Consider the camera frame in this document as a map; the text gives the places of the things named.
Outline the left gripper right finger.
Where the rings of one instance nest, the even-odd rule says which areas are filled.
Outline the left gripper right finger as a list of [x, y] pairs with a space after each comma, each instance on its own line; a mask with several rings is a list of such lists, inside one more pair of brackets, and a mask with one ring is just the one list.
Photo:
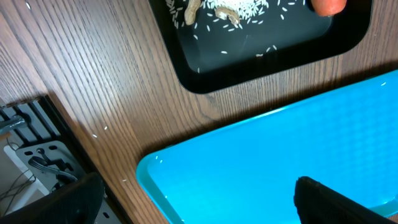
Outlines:
[[301, 224], [394, 224], [306, 176], [295, 183], [294, 205]]

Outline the orange carrot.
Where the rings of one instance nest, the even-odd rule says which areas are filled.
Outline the orange carrot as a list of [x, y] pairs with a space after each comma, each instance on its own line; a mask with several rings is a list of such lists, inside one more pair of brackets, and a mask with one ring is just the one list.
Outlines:
[[347, 0], [311, 0], [315, 12], [322, 17], [334, 16], [346, 6]]

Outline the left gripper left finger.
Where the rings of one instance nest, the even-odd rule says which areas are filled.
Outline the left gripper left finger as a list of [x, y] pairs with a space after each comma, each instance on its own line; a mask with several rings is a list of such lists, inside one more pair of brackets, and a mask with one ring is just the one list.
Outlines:
[[93, 224], [104, 196], [104, 184], [90, 173], [1, 218], [1, 224]]

